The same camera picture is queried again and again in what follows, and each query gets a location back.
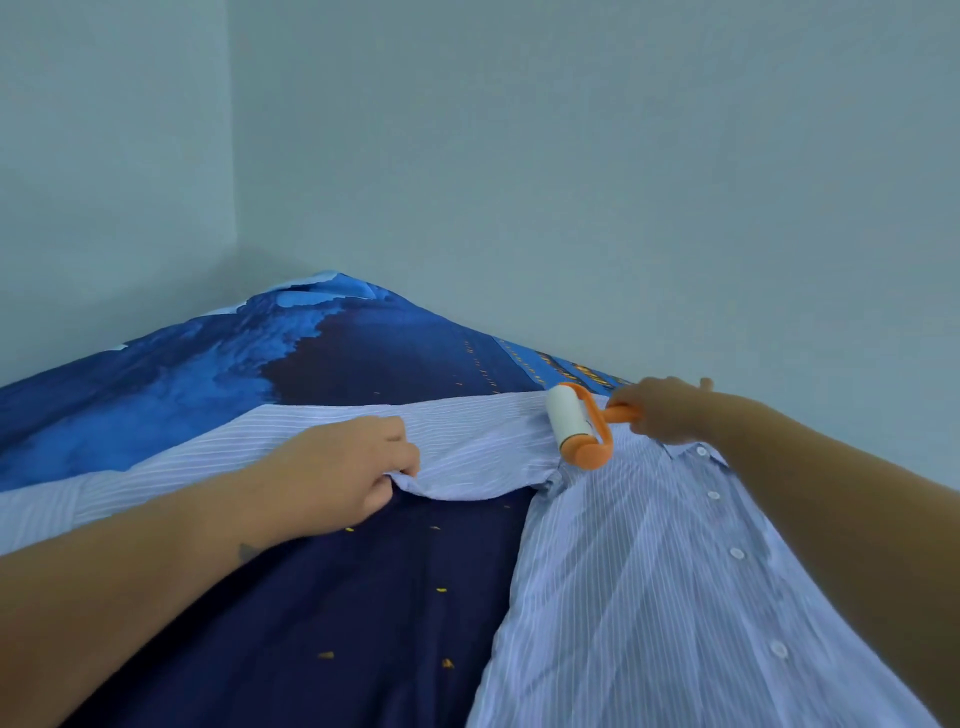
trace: tattoo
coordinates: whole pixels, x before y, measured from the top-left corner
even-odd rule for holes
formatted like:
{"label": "tattoo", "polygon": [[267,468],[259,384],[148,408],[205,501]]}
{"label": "tattoo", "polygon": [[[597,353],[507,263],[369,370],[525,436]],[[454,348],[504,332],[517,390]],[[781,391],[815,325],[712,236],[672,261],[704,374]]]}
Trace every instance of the tattoo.
{"label": "tattoo", "polygon": [[256,548],[254,546],[251,546],[250,544],[241,544],[240,550],[238,553],[238,555],[240,556],[240,563],[246,564],[252,558],[257,556],[262,550],[263,550],[262,548]]}

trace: hand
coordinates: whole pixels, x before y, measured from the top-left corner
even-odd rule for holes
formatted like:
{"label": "hand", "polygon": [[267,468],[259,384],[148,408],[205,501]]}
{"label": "hand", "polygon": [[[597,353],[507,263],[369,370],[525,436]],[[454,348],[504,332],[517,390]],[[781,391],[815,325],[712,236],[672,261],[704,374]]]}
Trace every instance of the hand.
{"label": "hand", "polygon": [[390,502],[384,473],[419,468],[403,420],[360,417],[292,437],[238,473],[237,488],[269,525],[266,540],[279,543],[356,525]]}
{"label": "hand", "polygon": [[704,418],[712,391],[713,380],[706,377],[700,380],[700,387],[694,387],[675,376],[648,376],[613,392],[607,406],[638,407],[643,416],[630,424],[632,432],[666,445],[684,445],[704,439]]}

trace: forearm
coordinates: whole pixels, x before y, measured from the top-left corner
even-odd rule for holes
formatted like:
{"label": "forearm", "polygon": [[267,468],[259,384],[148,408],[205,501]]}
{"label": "forearm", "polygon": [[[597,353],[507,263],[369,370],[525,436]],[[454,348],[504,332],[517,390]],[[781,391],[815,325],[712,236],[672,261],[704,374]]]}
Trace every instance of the forearm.
{"label": "forearm", "polygon": [[0,724],[63,721],[268,539],[232,474],[0,558]]}
{"label": "forearm", "polygon": [[849,624],[960,724],[960,494],[758,402],[708,401],[702,439]]}

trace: bed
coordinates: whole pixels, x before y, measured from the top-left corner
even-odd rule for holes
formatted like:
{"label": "bed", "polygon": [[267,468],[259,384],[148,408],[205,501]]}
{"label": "bed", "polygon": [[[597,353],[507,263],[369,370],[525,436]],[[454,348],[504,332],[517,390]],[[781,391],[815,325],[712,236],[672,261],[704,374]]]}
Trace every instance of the bed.
{"label": "bed", "polygon": [[[264,403],[404,404],[562,381],[600,395],[625,383],[326,272],[0,389],[0,490],[122,471]],[[360,537],[272,549],[67,725],[463,725],[531,496],[398,493]],[[425,538],[440,521],[441,538]],[[443,608],[421,596],[438,575],[455,595]],[[334,642],[346,647],[324,649]]]}

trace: shirt button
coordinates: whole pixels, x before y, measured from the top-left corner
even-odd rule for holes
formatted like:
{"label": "shirt button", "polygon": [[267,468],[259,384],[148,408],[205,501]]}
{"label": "shirt button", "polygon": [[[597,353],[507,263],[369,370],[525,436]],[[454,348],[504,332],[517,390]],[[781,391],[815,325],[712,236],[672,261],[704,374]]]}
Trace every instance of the shirt button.
{"label": "shirt button", "polygon": [[787,652],[786,645],[779,640],[773,640],[770,643],[770,651],[777,655],[777,657],[779,657],[781,660],[786,660],[786,656],[789,654]]}

